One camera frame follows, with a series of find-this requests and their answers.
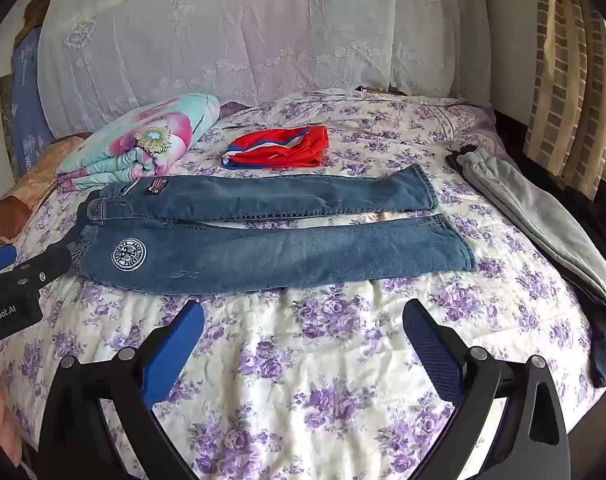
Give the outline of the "blue denim jeans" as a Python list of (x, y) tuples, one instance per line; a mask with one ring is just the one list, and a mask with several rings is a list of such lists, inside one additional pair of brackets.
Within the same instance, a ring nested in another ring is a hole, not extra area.
[(212, 295), (472, 271), (425, 171), (383, 178), (175, 176), (111, 184), (64, 237), (88, 280)]

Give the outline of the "brown pillow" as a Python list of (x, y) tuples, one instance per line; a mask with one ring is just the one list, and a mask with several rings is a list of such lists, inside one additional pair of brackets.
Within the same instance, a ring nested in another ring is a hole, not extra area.
[(67, 136), (50, 144), (16, 185), (0, 200), (0, 245), (15, 242), (40, 206), (58, 186), (56, 168), (84, 142), (89, 132)]

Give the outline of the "blue patterned pillow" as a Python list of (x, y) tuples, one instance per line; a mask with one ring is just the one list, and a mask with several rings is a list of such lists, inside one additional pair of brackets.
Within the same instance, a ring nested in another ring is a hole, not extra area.
[(54, 141), (42, 110), (37, 84), (40, 31), (40, 27), (33, 28), (14, 49), (11, 58), (11, 137), (20, 176), (38, 162), (40, 155)]

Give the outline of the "floral folded quilt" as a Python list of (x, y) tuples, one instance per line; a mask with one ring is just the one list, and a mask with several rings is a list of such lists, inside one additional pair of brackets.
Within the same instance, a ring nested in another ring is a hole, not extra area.
[(56, 170), (67, 191), (164, 176), (218, 121), (215, 96), (188, 93), (139, 107), (91, 133)]

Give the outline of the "purple floral bed sheet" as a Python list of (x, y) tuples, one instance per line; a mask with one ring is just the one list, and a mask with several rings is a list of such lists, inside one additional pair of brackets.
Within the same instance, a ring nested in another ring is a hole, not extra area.
[(154, 408), (203, 479), (405, 479), (452, 405), (441, 400), (402, 328), (418, 299), (467, 344), (495, 358), (542, 356), (576, 426), (603, 390), (590, 377), (591, 327), (572, 287), (446, 155), (505, 148), (496, 119), (466, 100), (340, 90), (302, 92), (218, 122), (173, 167), (222, 177), (241, 134), (323, 125), (325, 176), (425, 171), (437, 212), (468, 243), (474, 272), (205, 295), (204, 332), (169, 397)]

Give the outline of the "white lace headboard cover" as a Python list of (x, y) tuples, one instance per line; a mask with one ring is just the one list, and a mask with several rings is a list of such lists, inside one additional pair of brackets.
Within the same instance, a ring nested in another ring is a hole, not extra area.
[(491, 93), (486, 0), (51, 0), (38, 89), (56, 136), (188, 92)]

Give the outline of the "grey sweatpants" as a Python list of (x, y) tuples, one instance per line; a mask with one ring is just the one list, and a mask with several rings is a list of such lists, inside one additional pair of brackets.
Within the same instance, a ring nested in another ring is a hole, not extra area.
[(559, 200), (483, 148), (471, 146), (453, 157), (469, 184), (606, 304), (606, 259)]

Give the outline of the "red folded garment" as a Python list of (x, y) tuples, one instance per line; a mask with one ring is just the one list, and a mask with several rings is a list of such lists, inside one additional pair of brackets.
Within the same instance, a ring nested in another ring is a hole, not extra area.
[(314, 168), (329, 148), (325, 126), (269, 129), (233, 140), (221, 164), (227, 169)]

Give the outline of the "beige checked curtain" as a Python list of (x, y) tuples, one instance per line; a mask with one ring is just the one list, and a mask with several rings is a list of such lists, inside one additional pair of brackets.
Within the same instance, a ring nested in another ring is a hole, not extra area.
[(591, 0), (538, 0), (524, 154), (594, 200), (606, 166), (606, 21)]

